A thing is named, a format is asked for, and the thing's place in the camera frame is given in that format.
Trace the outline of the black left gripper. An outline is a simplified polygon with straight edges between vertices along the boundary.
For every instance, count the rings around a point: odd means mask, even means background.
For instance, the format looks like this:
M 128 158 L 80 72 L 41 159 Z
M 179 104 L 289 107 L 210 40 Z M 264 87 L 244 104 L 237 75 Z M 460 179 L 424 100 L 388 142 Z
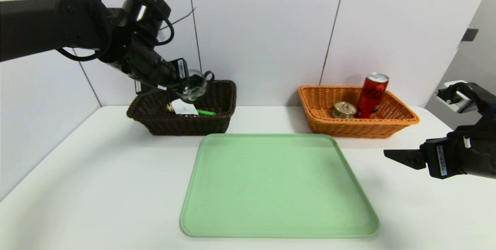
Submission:
M 153 61 L 140 65 L 136 70 L 135 93 L 147 95 L 160 91 L 181 92 L 184 87 L 188 91 L 200 91 L 206 88 L 203 74 L 188 74 L 188 65 L 184 58 L 166 61 L 158 54 Z

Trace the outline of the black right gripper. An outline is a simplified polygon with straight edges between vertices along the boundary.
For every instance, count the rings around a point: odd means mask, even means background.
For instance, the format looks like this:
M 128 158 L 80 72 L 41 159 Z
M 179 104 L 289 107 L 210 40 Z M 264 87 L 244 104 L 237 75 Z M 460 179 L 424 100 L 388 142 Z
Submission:
M 413 169 L 428 166 L 433 178 L 472 175 L 494 179 L 495 133 L 453 131 L 445 138 L 429 139 L 420 149 L 383 150 L 384 156 Z

